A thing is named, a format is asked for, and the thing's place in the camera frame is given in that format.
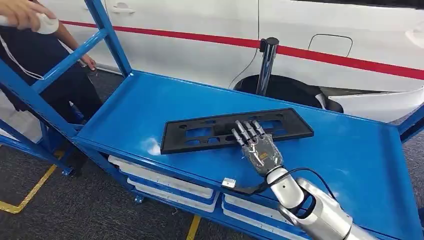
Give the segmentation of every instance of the floor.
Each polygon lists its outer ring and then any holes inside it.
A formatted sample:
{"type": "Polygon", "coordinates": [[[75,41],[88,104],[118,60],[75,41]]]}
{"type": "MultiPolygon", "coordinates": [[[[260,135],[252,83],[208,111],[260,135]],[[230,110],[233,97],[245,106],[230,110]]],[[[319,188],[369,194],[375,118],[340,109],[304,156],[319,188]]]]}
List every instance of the floor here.
{"type": "MultiPolygon", "coordinates": [[[[98,72],[91,77],[105,100],[122,78],[98,72]]],[[[424,133],[404,145],[415,198],[424,207],[424,133]]],[[[75,152],[77,162],[87,158],[75,152]]],[[[51,166],[44,161],[0,147],[0,201],[18,206],[51,166]]],[[[56,169],[18,214],[0,211],[2,240],[184,240],[194,216],[149,199],[143,204],[91,161],[78,177],[56,169]]],[[[202,219],[196,240],[250,240],[251,237],[202,219]]]]}

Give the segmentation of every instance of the yellow floor line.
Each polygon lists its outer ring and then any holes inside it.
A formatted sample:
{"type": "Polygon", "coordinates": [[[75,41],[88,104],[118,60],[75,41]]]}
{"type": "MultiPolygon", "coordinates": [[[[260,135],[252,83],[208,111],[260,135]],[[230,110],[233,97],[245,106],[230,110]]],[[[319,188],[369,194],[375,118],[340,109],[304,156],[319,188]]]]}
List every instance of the yellow floor line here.
{"type": "Polygon", "coordinates": [[[196,236],[196,232],[198,231],[200,219],[202,219],[198,215],[194,215],[193,221],[191,222],[190,230],[188,231],[186,240],[194,240],[196,236]]]}
{"type": "MultiPolygon", "coordinates": [[[[54,153],[56,156],[59,156],[59,159],[63,157],[64,153],[62,151],[57,151],[54,153]]],[[[30,202],[30,200],[34,197],[34,195],[38,192],[38,190],[43,186],[44,182],[52,175],[55,171],[56,165],[52,165],[47,172],[45,172],[44,176],[38,181],[38,183],[31,189],[28,195],[23,199],[23,201],[19,204],[19,206],[14,206],[9,203],[0,201],[0,210],[9,212],[11,214],[18,214],[25,206],[30,202]]]]}

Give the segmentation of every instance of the white car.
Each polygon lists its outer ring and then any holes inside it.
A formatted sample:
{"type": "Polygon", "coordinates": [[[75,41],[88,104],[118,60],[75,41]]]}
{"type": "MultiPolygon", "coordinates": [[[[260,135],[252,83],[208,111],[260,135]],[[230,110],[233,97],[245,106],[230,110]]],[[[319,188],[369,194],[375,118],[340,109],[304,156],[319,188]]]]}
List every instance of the white car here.
{"type": "MultiPolygon", "coordinates": [[[[281,47],[272,71],[272,97],[382,122],[420,106],[423,3],[323,1],[102,2],[137,70],[248,92],[262,61],[258,40],[275,37],[281,47]],[[301,95],[306,98],[296,100],[301,95]]],[[[83,0],[40,2],[80,43],[97,31],[83,0]]],[[[117,70],[106,44],[90,55],[104,69],[117,70]]]]}

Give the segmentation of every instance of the blue metal cart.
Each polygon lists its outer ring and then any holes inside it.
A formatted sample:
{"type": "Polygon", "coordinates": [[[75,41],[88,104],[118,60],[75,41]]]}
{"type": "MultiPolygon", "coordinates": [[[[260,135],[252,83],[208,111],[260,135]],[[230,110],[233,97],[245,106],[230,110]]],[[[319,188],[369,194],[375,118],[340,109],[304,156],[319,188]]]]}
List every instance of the blue metal cart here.
{"type": "Polygon", "coordinates": [[[48,128],[40,121],[42,137],[38,142],[33,142],[28,139],[28,137],[24,136],[1,119],[0,129],[3,129],[14,138],[0,135],[0,144],[31,154],[37,158],[46,160],[51,164],[55,164],[62,169],[62,174],[65,176],[68,176],[73,172],[74,169],[65,163],[65,160],[72,152],[72,147],[69,148],[60,158],[54,155],[57,148],[60,147],[60,145],[66,140],[54,128],[48,128]]]}
{"type": "MultiPolygon", "coordinates": [[[[270,190],[244,196],[221,187],[224,178],[235,179],[241,186],[252,186],[263,180],[250,163],[242,159],[240,148],[160,154],[167,121],[293,108],[314,129],[314,137],[276,143],[286,168],[309,167],[319,172],[355,223],[378,238],[423,238],[402,142],[423,128],[424,108],[395,126],[136,71],[131,69],[101,1],[85,2],[97,23],[98,33],[47,73],[44,76],[46,80],[29,87],[0,62],[0,71],[7,76],[1,78],[1,82],[96,164],[134,192],[137,202],[141,202],[143,197],[153,198],[259,239],[307,239],[305,233],[286,223],[278,224],[280,234],[276,234],[267,228],[273,224],[275,216],[265,219],[264,215],[242,209],[229,201],[233,197],[246,204],[269,209],[275,209],[278,204],[270,190]],[[106,41],[125,80],[86,125],[69,124],[43,101],[39,93],[102,39],[106,41]],[[139,171],[148,169],[212,190],[215,195],[210,196],[215,198],[215,208],[212,212],[199,210],[178,200],[153,194],[161,191],[172,193],[176,199],[199,197],[175,191],[169,185],[159,186],[153,180],[139,179],[122,166],[116,168],[99,152],[118,157],[122,164],[137,167],[139,171]],[[265,224],[253,226],[248,219],[261,220],[259,222],[265,224]]],[[[319,179],[309,173],[295,176],[307,178],[324,188],[319,179]]],[[[209,200],[207,196],[202,201],[208,204],[209,200]]]]}

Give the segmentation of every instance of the white controller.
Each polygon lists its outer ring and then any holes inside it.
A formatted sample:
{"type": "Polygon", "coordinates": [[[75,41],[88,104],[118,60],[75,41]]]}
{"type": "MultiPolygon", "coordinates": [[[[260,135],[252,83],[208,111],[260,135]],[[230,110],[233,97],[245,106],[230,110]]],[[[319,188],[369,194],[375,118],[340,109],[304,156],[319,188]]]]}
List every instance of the white controller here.
{"type": "MultiPolygon", "coordinates": [[[[37,17],[40,20],[40,28],[37,31],[39,34],[52,34],[56,32],[59,28],[59,19],[50,19],[44,13],[36,13],[37,17]]],[[[9,27],[10,24],[8,22],[8,18],[0,15],[0,26],[9,27]]]]}

